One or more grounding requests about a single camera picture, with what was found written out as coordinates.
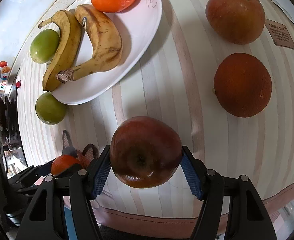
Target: paper card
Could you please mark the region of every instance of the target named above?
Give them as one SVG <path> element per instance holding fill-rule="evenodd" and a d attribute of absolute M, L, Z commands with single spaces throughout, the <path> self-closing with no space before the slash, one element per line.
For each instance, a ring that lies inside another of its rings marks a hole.
<path fill-rule="evenodd" d="M 266 19 L 265 25 L 277 46 L 294 49 L 294 43 L 285 25 Z"/>

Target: apple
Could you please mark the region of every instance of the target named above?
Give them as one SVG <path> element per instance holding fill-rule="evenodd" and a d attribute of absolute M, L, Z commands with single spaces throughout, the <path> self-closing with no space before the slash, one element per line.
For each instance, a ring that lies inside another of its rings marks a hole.
<path fill-rule="evenodd" d="M 149 188 L 165 183 L 181 159 L 179 135 L 151 117 L 136 116 L 124 121 L 111 140 L 112 170 L 130 187 Z"/>
<path fill-rule="evenodd" d="M 209 0 L 206 17 L 221 37 L 240 45 L 259 38 L 265 23 L 259 0 Z"/>

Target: green lime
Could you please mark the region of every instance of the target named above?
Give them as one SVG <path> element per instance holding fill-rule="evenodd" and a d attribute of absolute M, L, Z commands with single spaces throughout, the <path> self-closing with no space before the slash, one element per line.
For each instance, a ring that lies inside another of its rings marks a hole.
<path fill-rule="evenodd" d="M 52 29 L 43 30 L 30 45 L 30 56 L 36 63 L 46 63 L 54 55 L 59 45 L 59 35 Z"/>
<path fill-rule="evenodd" d="M 45 124 L 57 124 L 61 122 L 67 111 L 67 105 L 59 102 L 51 92 L 39 96 L 35 104 L 38 118 Z"/>

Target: table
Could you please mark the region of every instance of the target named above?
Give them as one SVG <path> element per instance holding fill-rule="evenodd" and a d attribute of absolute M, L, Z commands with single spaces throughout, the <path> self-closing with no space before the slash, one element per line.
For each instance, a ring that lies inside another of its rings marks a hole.
<path fill-rule="evenodd" d="M 294 198 L 294 50 L 275 46 L 266 28 L 249 45 L 223 41 L 206 20 L 207 1 L 162 0 L 157 34 L 135 67 L 98 98 L 70 106 L 55 126 L 41 123 L 35 114 L 45 67 L 24 68 L 30 60 L 27 41 L 18 89 L 27 163 L 43 164 L 59 156 L 64 129 L 79 150 L 92 143 L 102 151 L 124 120 L 148 115 L 175 129 L 208 169 L 235 178 L 248 175 L 270 214 Z M 266 18 L 284 24 L 294 41 L 294 25 L 281 9 L 270 0 L 260 2 Z M 251 118 L 228 114 L 212 92 L 218 65 L 235 52 L 257 57 L 272 78 L 268 106 Z M 187 238 L 201 203 L 191 194 L 179 167 L 168 182 L 150 189 L 130 188 L 111 171 L 92 206 L 97 221 L 106 226 L 147 236 Z M 227 212 L 226 198 L 220 231 L 226 226 Z"/>

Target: oval plate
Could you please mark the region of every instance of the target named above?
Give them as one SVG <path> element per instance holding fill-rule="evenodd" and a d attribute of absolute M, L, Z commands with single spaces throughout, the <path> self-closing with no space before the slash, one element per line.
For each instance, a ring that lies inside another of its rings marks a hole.
<path fill-rule="evenodd" d="M 91 4 L 90 0 L 77 0 L 67 10 L 79 4 Z M 158 29 L 161 15 L 161 0 L 136 0 L 128 9 L 120 13 L 106 13 L 117 27 L 123 42 L 122 58 L 117 67 L 110 71 L 94 73 L 77 81 L 69 81 L 53 91 L 53 96 L 67 105 L 88 102 L 121 80 L 137 63 L 150 45 Z M 86 62 L 92 57 L 93 48 L 87 33 L 79 47 L 75 65 Z"/>

